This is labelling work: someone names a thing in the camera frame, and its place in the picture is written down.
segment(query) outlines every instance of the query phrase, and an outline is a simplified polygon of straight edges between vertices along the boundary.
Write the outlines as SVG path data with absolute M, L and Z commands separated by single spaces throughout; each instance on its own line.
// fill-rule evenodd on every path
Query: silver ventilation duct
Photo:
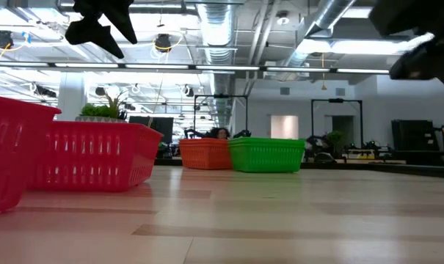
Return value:
M 301 42 L 312 34 L 330 30 L 341 19 L 356 0 L 321 0 L 318 11 L 302 20 L 298 32 L 299 43 L 297 49 L 283 63 L 286 67 L 301 67 L 309 54 L 299 51 Z
M 201 32 L 204 45 L 214 46 L 214 49 L 205 49 L 205 60 L 210 65 L 233 64 L 233 51 L 223 49 L 230 45 L 233 38 L 235 10 L 231 4 L 198 4 L 197 11 L 201 20 Z M 213 74 L 211 85 L 215 94 L 234 93 L 234 78 L 227 74 Z M 230 119 L 231 102 L 216 100 L 215 108 L 218 114 L 219 126 L 225 127 Z

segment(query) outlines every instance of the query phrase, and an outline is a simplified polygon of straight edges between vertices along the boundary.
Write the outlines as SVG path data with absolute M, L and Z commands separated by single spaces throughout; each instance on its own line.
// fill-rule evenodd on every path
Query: green plastic basket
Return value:
M 228 142 L 233 169 L 241 172 L 298 172 L 305 140 L 239 138 Z

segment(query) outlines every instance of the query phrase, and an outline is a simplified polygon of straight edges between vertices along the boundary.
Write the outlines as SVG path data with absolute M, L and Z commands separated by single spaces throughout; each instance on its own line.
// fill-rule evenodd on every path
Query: doorway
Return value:
M 342 133 L 342 139 L 336 145 L 341 152 L 344 146 L 354 143 L 354 116 L 332 116 L 332 130 Z
M 271 139 L 298 139 L 297 116 L 271 116 Z

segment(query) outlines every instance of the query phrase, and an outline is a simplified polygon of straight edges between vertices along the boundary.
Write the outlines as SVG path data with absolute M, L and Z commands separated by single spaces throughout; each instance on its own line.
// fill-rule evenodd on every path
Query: ceiling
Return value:
M 136 0 L 138 4 L 145 4 L 147 1 Z M 266 47 L 263 50 L 260 64 L 277 63 L 287 59 L 297 47 L 297 29 L 302 18 L 313 14 L 319 1 L 315 0 L 281 0 L 278 10 L 287 10 L 289 23 L 286 25 L 272 24 L 270 31 L 264 27 L 261 30 L 261 36 L 269 32 Z M 62 4 L 73 4 L 72 0 L 62 0 Z M 180 4 L 179 1 L 165 1 L 162 4 Z M 329 43 L 336 43 L 344 40 L 379 40 L 384 41 L 376 32 L 370 21 L 366 18 L 366 10 L 370 10 L 374 1 L 356 1 L 342 19 L 336 24 L 332 38 Z M 259 12 L 262 8 L 262 0 L 246 0 L 244 4 L 236 5 L 235 21 L 235 39 L 230 45 L 235 52 L 234 63 L 236 65 L 248 64 L 252 40 L 255 36 L 256 24 Z M 152 64 L 205 64 L 206 44 L 203 42 L 200 31 L 200 19 L 195 15 L 170 15 L 170 14 L 143 14 L 132 13 L 131 20 L 139 41 L 132 45 L 112 27 L 112 36 L 125 54 L 124 59 L 117 59 L 111 54 L 103 51 L 94 44 L 86 43 L 83 45 L 71 46 L 64 39 L 64 33 L 71 21 L 81 19 L 80 14 L 74 12 L 58 12 L 51 8 L 30 8 L 28 12 L 22 10 L 2 7 L 0 5 L 0 30 L 9 30 L 14 39 L 15 51 L 7 51 L 2 54 L 0 49 L 0 60 L 2 61 L 22 61 L 22 62 L 111 62 L 111 63 L 152 63 Z M 111 25 L 103 16 L 100 19 L 101 24 Z M 158 34 L 170 34 L 172 44 L 177 43 L 171 52 L 160 54 L 153 47 L 153 40 Z M 396 42 L 405 42 L 412 38 L 409 32 L 399 36 L 394 36 Z M 306 62 L 310 67 L 341 67 L 355 69 L 383 69 L 387 70 L 398 58 L 398 55 L 371 55 L 371 54 L 345 54 L 338 52 L 326 52 L 325 54 L 311 54 Z M 102 98 L 94 95 L 92 91 L 97 86 L 114 87 L 113 89 L 129 89 L 133 95 L 133 104 L 144 106 L 138 108 L 139 113 L 151 114 L 153 111 L 157 114 L 175 112 L 189 113 L 193 107 L 193 98 L 188 98 L 181 91 L 184 87 L 191 87 L 195 94 L 211 95 L 214 88 L 211 87 L 210 73 L 132 73 L 132 72 L 86 72 L 87 86 L 90 88 L 90 98 L 92 102 L 100 102 Z M 35 95 L 30 90 L 32 82 L 47 87 L 55 92 L 59 92 L 62 73 L 53 70 L 38 69 L 12 69 L 0 67 L 0 95 L 21 100 L 30 100 L 34 102 L 46 102 L 55 105 L 57 99 L 42 98 Z M 244 79 L 244 74 L 235 74 L 236 78 Z M 342 84 L 353 85 L 364 78 L 364 75 L 352 74 L 322 74 L 310 73 L 302 80 L 302 84 L 312 84 L 321 80 L 343 81 Z M 273 80 L 263 79 L 262 74 L 255 81 L 253 87 L 257 96 L 268 98 L 272 91 L 269 91 L 269 85 Z M 310 91 L 321 92 L 321 89 L 312 88 Z M 300 98 L 305 96 L 301 92 L 293 93 L 289 98 Z M 164 100 L 168 107 L 154 107 L 156 101 Z M 207 100 L 208 106 L 201 109 L 201 113 L 213 116 L 214 102 Z M 214 121 L 206 121 L 208 127 L 214 124 Z

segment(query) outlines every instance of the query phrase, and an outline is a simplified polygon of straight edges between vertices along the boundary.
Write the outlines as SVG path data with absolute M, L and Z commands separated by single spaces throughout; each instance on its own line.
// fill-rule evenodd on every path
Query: metal frame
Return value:
M 196 113 L 197 113 L 197 99 L 198 98 L 214 98 L 214 99 L 224 99 L 224 98 L 244 98 L 246 100 L 246 105 L 244 106 L 246 111 L 246 130 L 248 130 L 248 97 L 246 95 L 194 95 L 194 129 L 196 123 Z
M 314 104 L 315 102 L 328 102 L 328 103 L 344 103 L 355 102 L 359 103 L 360 107 L 360 146 L 363 145 L 363 101 L 362 100 L 345 100 L 345 99 L 312 99 L 311 100 L 311 136 L 315 135 L 315 118 L 314 118 Z

